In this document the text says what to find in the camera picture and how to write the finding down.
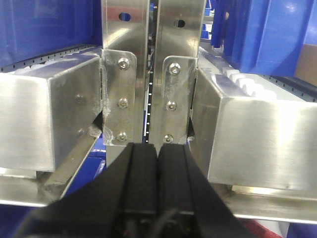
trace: red surface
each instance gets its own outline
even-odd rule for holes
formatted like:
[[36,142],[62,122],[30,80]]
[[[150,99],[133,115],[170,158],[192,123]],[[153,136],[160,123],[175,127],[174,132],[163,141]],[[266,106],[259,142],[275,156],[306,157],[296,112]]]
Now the red surface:
[[282,238],[254,220],[240,220],[240,222],[258,238]]

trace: hex socket screw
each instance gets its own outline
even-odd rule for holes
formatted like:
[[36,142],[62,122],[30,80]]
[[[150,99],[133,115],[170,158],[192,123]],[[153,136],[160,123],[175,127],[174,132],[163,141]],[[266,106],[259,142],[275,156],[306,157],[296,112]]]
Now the hex socket screw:
[[118,107],[121,109],[127,108],[129,106],[129,102],[126,98],[121,98],[118,102]]
[[125,132],[121,132],[118,134],[117,136],[117,140],[120,141],[120,142],[124,142],[128,139],[128,136]]
[[169,111],[175,111],[177,109],[177,104],[176,102],[171,102],[169,101],[167,104],[166,104],[166,109],[169,110]]
[[166,135],[166,136],[164,136],[164,143],[167,143],[167,144],[170,144],[170,143],[172,143],[173,142],[173,140],[174,140],[174,138],[173,138],[173,136],[172,135]]
[[169,65],[169,68],[168,68],[168,72],[171,74],[171,75],[177,75],[180,73],[180,70],[181,70],[181,67],[179,65],[179,63],[171,63]]
[[130,67],[130,61],[127,58],[121,58],[118,60],[120,69],[127,70]]

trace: blue crate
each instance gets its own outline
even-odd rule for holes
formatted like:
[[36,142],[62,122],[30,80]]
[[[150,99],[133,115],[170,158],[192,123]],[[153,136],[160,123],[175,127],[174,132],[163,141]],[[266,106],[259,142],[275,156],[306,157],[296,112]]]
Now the blue crate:
[[201,39],[209,39],[209,32],[207,31],[206,24],[203,24]]
[[100,0],[0,0],[0,66],[101,44]]
[[77,173],[76,178],[69,187],[66,196],[80,189],[92,181],[106,169],[106,146],[103,143],[102,135],[95,143],[84,164]]
[[209,16],[211,11],[211,2],[210,0],[207,0],[206,2],[206,8],[205,8],[205,16]]
[[217,0],[211,44],[245,73],[294,76],[303,44],[317,44],[315,0]]

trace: mounting hole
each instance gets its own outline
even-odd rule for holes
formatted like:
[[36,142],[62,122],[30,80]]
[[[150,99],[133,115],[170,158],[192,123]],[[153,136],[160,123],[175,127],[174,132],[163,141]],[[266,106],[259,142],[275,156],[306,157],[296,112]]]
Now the mounting hole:
[[127,12],[122,12],[119,14],[119,19],[121,21],[130,21],[131,20],[131,15]]
[[185,26],[185,21],[184,20],[176,20],[174,22],[174,26],[176,28],[183,28]]

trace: bolt head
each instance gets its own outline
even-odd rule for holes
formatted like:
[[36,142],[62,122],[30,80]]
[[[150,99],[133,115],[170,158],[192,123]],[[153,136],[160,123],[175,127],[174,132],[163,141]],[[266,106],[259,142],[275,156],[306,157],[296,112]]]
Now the bolt head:
[[169,111],[175,111],[177,109],[177,104],[176,102],[171,102],[169,101],[167,104],[166,104],[166,109],[169,110]]
[[118,61],[120,69],[127,70],[130,67],[130,61],[127,58],[121,58]]
[[126,98],[121,98],[118,102],[118,107],[121,109],[127,108],[129,106],[129,102]]
[[86,98],[81,94],[77,94],[75,97],[75,101],[77,104],[82,105],[86,103]]
[[181,70],[181,67],[180,67],[179,63],[171,63],[169,68],[168,68],[168,72],[171,75],[179,74],[180,70]]
[[81,137],[81,136],[83,136],[83,134],[85,134],[85,130],[83,128],[79,129],[77,132],[77,136]]
[[173,136],[171,136],[171,135],[166,135],[166,136],[164,136],[164,143],[167,143],[167,144],[170,144],[170,143],[172,143],[173,142]]
[[121,132],[118,134],[117,136],[117,140],[120,141],[120,142],[124,142],[128,139],[128,136],[125,132]]

